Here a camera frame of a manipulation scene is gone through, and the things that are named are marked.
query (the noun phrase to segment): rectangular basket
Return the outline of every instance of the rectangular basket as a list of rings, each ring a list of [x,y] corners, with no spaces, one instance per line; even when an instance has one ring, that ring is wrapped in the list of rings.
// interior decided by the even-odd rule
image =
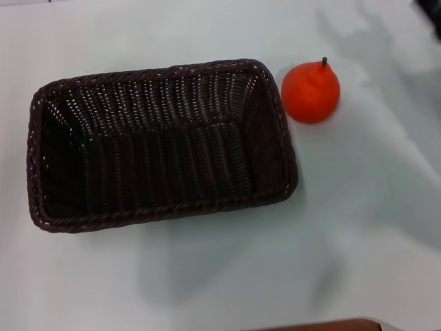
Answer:
[[[27,164],[49,232],[266,205],[298,181],[277,86],[247,59],[50,83],[30,106]]]

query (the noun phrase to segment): wicker basket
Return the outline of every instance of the wicker basket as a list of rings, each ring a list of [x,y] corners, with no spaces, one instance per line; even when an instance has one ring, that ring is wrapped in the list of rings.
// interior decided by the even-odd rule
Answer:
[[[276,84],[246,59],[50,83],[27,162],[30,214],[49,232],[266,205],[298,181]]]

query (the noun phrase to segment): basket rim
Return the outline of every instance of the basket rim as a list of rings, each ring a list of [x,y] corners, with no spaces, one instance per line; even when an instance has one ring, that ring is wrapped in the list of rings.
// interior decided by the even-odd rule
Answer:
[[[155,208],[143,208],[121,212],[90,214],[83,217],[54,218],[48,215],[43,204],[41,183],[41,120],[46,100],[49,95],[60,91],[87,86],[99,86],[104,83],[127,83],[144,80],[175,79],[193,75],[231,72],[231,70],[252,70],[267,86],[267,96],[272,100],[277,113],[278,125],[275,127],[278,142],[284,154],[284,171],[286,183],[283,187],[254,193],[246,197],[217,200],[199,200],[185,203],[173,203]],[[48,232],[86,232],[115,228],[134,223],[173,219],[196,214],[209,214],[227,210],[237,210],[259,205],[267,205],[289,198],[298,183],[298,169],[295,152],[291,144],[285,111],[280,100],[277,85],[267,67],[253,59],[225,60],[207,63],[172,66],[161,69],[146,69],[126,72],[91,74],[71,79],[53,81],[40,88],[30,105],[30,121],[27,153],[28,198],[30,215],[34,224]]]

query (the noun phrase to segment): white table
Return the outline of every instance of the white table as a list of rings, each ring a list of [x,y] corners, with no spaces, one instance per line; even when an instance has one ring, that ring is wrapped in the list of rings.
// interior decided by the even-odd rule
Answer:
[[[72,0],[0,8],[0,328],[234,331],[349,317],[441,328],[441,46],[403,0]],[[82,74],[323,56],[330,120],[262,208],[87,234],[35,227],[28,107]]]

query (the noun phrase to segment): dark brown wicker basket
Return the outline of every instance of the dark brown wicker basket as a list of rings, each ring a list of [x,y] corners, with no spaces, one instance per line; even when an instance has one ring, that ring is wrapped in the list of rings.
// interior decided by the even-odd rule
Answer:
[[[30,214],[49,232],[275,203],[298,180],[273,77],[246,59],[50,83],[27,162]]]

